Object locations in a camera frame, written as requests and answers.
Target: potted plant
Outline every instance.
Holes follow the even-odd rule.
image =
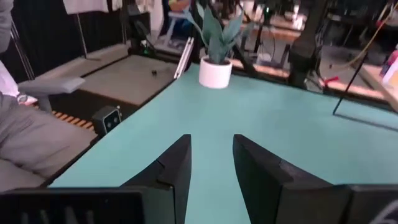
[[[202,28],[194,21],[188,9],[184,10],[184,14],[199,32],[207,49],[207,55],[200,60],[199,82],[208,88],[226,88],[232,71],[232,63],[227,55],[240,37],[249,34],[254,24],[248,24],[245,29],[241,30],[242,13],[230,20],[223,30],[208,6],[203,10],[202,6],[197,3],[197,10],[203,19]]]

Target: gray jacket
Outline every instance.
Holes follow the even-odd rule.
[[[0,0],[0,53],[7,50],[11,37],[11,9],[14,0]]]

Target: gray pants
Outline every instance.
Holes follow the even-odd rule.
[[[0,191],[39,186],[94,137],[92,131],[0,93]]]

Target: teal table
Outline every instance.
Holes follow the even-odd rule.
[[[333,184],[398,183],[398,133],[331,115],[337,99],[233,76],[224,90],[198,83],[198,66],[121,123],[51,187],[117,187],[181,135],[192,135],[188,224],[246,224],[234,170],[243,134]],[[395,115],[343,102],[341,113],[397,125]]]

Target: white pot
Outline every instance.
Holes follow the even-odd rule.
[[[206,61],[208,56],[202,57],[199,68],[199,82],[208,88],[226,88],[231,78],[232,63],[215,65]]]

